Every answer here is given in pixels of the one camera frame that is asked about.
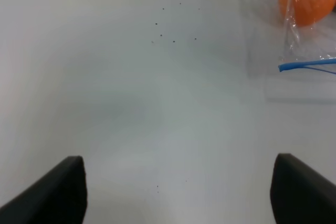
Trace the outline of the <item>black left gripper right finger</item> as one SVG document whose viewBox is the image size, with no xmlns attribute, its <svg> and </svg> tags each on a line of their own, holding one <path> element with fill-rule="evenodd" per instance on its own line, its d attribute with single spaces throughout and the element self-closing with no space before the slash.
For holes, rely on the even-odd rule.
<svg viewBox="0 0 336 224">
<path fill-rule="evenodd" d="M 276 223 L 335 223 L 335 184 L 292 154 L 278 154 L 270 201 Z"/>
</svg>

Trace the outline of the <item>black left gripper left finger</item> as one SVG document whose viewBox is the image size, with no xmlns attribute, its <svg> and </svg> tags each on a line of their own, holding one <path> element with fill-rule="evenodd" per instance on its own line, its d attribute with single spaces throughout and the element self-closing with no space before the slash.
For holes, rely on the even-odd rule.
<svg viewBox="0 0 336 224">
<path fill-rule="evenodd" d="M 68 156 L 1 207 L 1 223 L 83 223 L 88 193 L 81 156 Z"/>
</svg>

